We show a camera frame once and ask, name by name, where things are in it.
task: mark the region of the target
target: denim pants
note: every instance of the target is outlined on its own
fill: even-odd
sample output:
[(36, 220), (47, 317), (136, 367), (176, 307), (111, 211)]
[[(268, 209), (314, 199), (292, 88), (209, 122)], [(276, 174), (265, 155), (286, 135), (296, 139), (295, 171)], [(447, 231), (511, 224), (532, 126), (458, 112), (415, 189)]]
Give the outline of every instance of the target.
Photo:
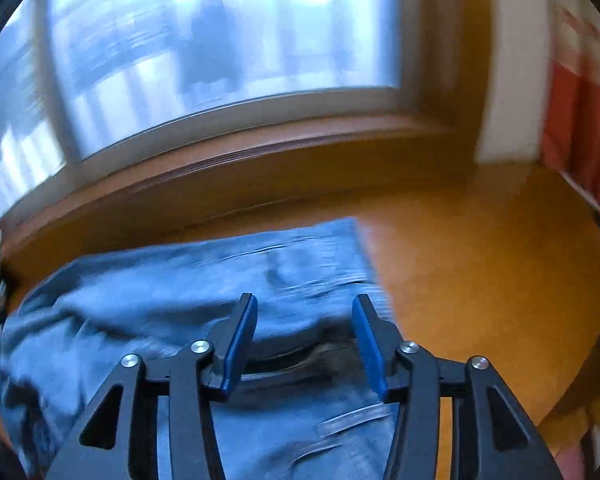
[[(232, 479), (382, 478), (395, 409), (366, 381), (350, 323), (368, 294), (392, 319), (353, 219), (308, 228), (84, 256), (32, 290), (0, 336), (0, 416), (28, 474), (48, 469), (120, 358), (175, 354), (205, 338), (243, 292), (258, 298), (250, 362), (212, 403)], [(158, 405), (158, 472), (170, 478), (168, 406)]]

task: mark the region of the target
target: window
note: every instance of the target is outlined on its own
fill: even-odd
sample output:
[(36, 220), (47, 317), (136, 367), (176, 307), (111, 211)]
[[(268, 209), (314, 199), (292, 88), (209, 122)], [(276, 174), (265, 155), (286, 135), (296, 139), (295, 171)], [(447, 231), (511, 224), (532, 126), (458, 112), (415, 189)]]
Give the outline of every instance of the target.
[[(0, 218), (22, 220), (75, 182), (203, 137), (395, 110), (400, 9), (398, 0), (25, 0), (0, 34)], [(64, 122), (48, 120), (58, 111)], [(67, 144), (73, 155), (58, 147)], [(71, 182), (32, 203), (30, 190), (66, 178), (63, 165)]]

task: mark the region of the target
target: blue gripper pad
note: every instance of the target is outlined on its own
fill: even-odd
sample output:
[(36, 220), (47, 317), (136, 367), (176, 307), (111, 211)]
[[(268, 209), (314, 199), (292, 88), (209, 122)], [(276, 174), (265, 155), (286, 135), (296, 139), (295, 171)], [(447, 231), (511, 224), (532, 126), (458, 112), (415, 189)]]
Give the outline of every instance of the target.
[(358, 350), (365, 368), (366, 378), (382, 402), (385, 402), (389, 387), (384, 376), (384, 358), (376, 341), (376, 336), (372, 329), (372, 323), (380, 319), (371, 301), (366, 294), (359, 294), (353, 300), (351, 311), (351, 321), (353, 323), (353, 332), (358, 339)]
[(247, 350), (253, 340), (253, 333), (256, 330), (258, 320), (258, 300), (251, 294), (243, 294), (236, 310), (242, 310), (242, 315), (237, 323), (231, 342), (226, 348), (220, 386), (220, 393), (225, 398), (231, 395), (231, 392), (240, 382), (240, 376), (247, 362)]

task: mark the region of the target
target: triangular cutout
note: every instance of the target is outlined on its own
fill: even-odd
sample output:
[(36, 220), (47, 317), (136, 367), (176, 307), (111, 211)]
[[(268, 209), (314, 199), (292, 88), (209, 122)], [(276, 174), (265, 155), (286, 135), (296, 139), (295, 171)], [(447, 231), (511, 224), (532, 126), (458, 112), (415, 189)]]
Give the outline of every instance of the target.
[(123, 387), (119, 384), (109, 390), (80, 434), (80, 444), (100, 449), (113, 449), (116, 445), (122, 391)]
[(487, 400), (495, 448), (503, 452), (525, 447), (529, 443), (528, 436), (502, 394), (496, 388), (487, 388)]

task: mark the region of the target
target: light blue denim fabric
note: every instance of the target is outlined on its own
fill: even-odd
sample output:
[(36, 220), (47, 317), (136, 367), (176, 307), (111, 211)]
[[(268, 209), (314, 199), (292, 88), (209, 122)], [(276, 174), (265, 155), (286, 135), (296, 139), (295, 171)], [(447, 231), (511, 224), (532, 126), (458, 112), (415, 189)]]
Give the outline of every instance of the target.
[[(204, 338), (243, 292), (258, 298), (250, 359), (302, 362), (245, 374), (212, 404), (228, 480), (382, 478), (395, 410), (366, 382), (351, 302), (391, 319), (354, 219), (85, 256), (37, 286), (0, 336), (0, 415), (26, 471), (45, 471), (120, 358), (172, 355)], [(158, 471), (170, 478), (163, 402)]]

